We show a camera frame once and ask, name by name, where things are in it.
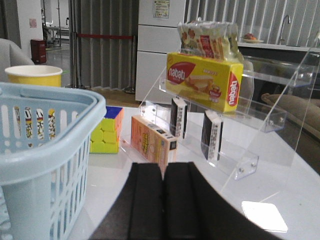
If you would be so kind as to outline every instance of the red trash bin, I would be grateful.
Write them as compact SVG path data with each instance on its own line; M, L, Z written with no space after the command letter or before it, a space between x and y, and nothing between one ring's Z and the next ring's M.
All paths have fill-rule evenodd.
M31 55L35 64L43 64L47 61L46 41L31 39Z

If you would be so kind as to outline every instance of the white table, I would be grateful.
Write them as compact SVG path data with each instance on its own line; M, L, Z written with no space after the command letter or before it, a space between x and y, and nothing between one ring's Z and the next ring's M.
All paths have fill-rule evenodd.
M131 116L139 113L138 108L124 108L121 135L125 140L130 139L128 136L131 130ZM188 118L200 124L202 122L200 114L192 113ZM225 121L223 134L231 138L232 127L226 127L227 124L228 120ZM241 128L240 133L243 132L243 134L235 137L238 141L242 141L243 147L246 147L251 140L248 136L254 134L253 130L237 124L237 127ZM274 204L288 228L287 231L273 232L280 238L318 240L320 236L319 175L296 154L293 161L286 162L288 154L292 155L292 150L275 132L268 133L268 137L263 141L263 144L269 148L261 147L260 152L255 152L259 155L256 172L240 180L229 179L219 169L210 167L203 157L193 154L181 145L178 146L177 161L195 162L207 181L241 213L244 213L243 201ZM270 162L265 159L266 156L279 153L279 149L283 157L275 155L278 161ZM133 160L144 161L134 150L129 152L121 150L118 154L90 155L86 200L69 240L89 238L122 190Z

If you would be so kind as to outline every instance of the light blue plastic basket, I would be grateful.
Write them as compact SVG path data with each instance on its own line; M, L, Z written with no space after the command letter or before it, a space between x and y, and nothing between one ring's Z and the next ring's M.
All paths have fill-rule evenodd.
M67 239L85 201L90 135L105 113L92 91L0 83L0 240Z

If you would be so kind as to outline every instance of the refrigerator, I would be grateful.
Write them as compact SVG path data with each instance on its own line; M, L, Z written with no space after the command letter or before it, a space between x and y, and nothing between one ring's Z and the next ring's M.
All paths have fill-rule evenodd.
M140 0L135 100L143 101L166 68L167 53L177 52L181 41L177 31L184 22L186 0ZM152 90L150 101L171 104L168 94Z

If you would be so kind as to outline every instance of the sticker on refrigerator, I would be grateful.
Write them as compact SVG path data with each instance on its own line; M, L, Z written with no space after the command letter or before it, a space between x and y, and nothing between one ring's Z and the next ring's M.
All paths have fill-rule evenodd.
M170 0L153 1L153 17L157 19L169 18Z

